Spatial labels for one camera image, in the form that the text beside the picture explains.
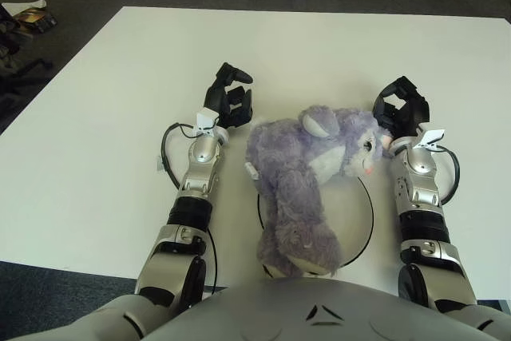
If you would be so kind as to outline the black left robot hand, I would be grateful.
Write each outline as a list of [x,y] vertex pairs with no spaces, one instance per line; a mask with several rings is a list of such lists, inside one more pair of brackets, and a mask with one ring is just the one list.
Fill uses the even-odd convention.
[[207,89],[204,99],[204,107],[219,114],[216,124],[224,129],[240,127],[252,119],[252,91],[242,85],[226,90],[236,81],[250,85],[253,78],[225,62],[216,73],[216,79]]

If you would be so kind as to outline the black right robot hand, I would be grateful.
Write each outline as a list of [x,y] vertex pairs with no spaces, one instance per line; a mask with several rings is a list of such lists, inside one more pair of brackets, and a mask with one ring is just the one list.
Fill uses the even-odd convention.
[[[395,95],[404,101],[400,108],[385,101]],[[401,76],[385,87],[374,101],[372,113],[378,125],[386,129],[394,139],[414,137],[421,123],[430,121],[430,107],[417,87],[406,77]]]

